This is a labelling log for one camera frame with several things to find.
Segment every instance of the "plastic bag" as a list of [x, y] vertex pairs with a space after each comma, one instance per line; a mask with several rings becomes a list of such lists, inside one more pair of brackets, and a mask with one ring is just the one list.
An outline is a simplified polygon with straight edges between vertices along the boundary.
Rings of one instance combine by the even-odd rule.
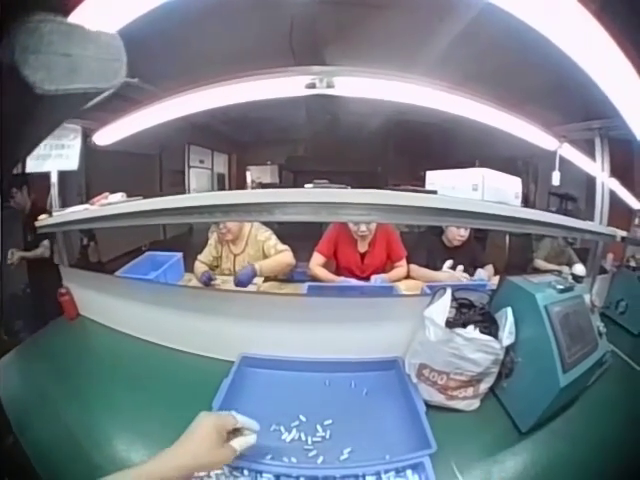
[[451, 305], [450, 288], [436, 293], [407, 350], [405, 369], [427, 403], [471, 411], [496, 380], [505, 349], [515, 341], [515, 322], [511, 308], [498, 312], [498, 339], [474, 328], [449, 329]]

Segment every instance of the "blue tray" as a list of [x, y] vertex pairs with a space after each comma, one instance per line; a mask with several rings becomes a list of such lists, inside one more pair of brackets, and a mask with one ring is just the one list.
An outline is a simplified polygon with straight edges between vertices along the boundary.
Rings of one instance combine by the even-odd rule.
[[401, 293], [393, 284], [309, 282], [306, 294], [315, 297], [391, 297]]
[[451, 290], [475, 290], [478, 292], [488, 292], [492, 289], [491, 284], [485, 281], [472, 280], [470, 282], [437, 282], [427, 283], [422, 292], [425, 295], [431, 295], [436, 290], [441, 288], [450, 288]]
[[[401, 358], [317, 360], [241, 356], [213, 400], [214, 410], [235, 410], [261, 425], [258, 443], [233, 466], [272, 475], [378, 475], [422, 464], [433, 478], [428, 456], [436, 443], [426, 406], [404, 372]], [[301, 439], [286, 443], [280, 430], [306, 417], [296, 428], [305, 433], [316, 424], [330, 439], [309, 458]], [[353, 450], [339, 461], [343, 449]], [[317, 464], [318, 456], [324, 457]]]
[[158, 283], [177, 284], [184, 277], [182, 252], [145, 252], [114, 275]]

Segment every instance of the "ceiling light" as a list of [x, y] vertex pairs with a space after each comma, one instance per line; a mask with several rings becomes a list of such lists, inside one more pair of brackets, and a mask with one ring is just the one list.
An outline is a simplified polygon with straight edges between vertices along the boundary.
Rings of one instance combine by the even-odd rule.
[[640, 139], [640, 75], [578, 0], [488, 0], [547, 37], [582, 68]]
[[68, 20], [89, 30], [115, 33], [167, 0], [84, 0]]
[[[330, 82], [318, 82], [317, 78], [317, 75], [259, 76], [201, 87], [125, 115], [98, 130], [92, 139], [97, 145], [109, 145], [170, 120], [240, 103], [308, 95], [335, 95], [404, 103], [475, 120], [542, 149], [559, 149], [562, 157], [589, 175], [605, 182], [612, 180], [591, 158], [575, 147], [561, 143], [533, 123], [468, 96], [430, 85], [364, 75], [336, 75], [331, 77]], [[636, 205], [637, 200], [619, 183], [612, 185], [610, 188], [627, 204], [632, 207]]]

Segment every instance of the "yellow patterned shirt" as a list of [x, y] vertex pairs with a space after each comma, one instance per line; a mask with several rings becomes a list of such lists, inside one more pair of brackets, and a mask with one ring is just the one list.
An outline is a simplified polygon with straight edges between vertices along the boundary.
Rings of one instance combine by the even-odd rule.
[[219, 239], [215, 226], [209, 230], [209, 242], [198, 255], [198, 261], [216, 275], [235, 275], [243, 267], [271, 258], [291, 249], [282, 243], [273, 230], [261, 223], [246, 223], [249, 229], [244, 246], [231, 249]]

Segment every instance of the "machine screen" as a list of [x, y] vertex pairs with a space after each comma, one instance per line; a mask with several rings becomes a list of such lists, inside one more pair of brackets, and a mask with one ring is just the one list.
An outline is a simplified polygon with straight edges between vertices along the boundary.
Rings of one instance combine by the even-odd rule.
[[582, 296], [547, 305], [562, 371], [567, 373], [598, 349], [598, 336]]

